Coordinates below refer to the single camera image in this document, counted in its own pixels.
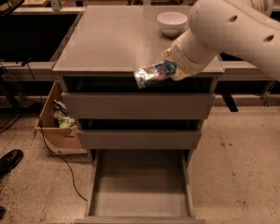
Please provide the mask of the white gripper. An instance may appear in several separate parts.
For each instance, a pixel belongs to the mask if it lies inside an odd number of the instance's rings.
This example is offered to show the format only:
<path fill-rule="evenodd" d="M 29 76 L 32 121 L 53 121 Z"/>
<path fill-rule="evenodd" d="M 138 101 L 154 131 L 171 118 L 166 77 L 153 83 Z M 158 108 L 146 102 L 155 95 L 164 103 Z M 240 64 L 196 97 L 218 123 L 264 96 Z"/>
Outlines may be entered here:
<path fill-rule="evenodd" d="M 216 56 L 215 51 L 203 45 L 188 29 L 161 54 L 161 59 L 175 63 L 177 68 L 171 75 L 171 79 L 180 81 L 201 73 Z"/>

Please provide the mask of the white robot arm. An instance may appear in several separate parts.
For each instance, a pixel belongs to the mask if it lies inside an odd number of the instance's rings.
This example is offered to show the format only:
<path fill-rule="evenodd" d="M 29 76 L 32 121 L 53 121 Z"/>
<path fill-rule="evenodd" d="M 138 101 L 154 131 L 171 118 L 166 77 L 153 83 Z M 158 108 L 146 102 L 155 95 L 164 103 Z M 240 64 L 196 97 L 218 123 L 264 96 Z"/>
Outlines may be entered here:
<path fill-rule="evenodd" d="M 273 0 L 198 0 L 188 30 L 162 54 L 176 66 L 171 78 L 199 74 L 223 52 L 280 82 L 280 21 L 272 11 Z"/>

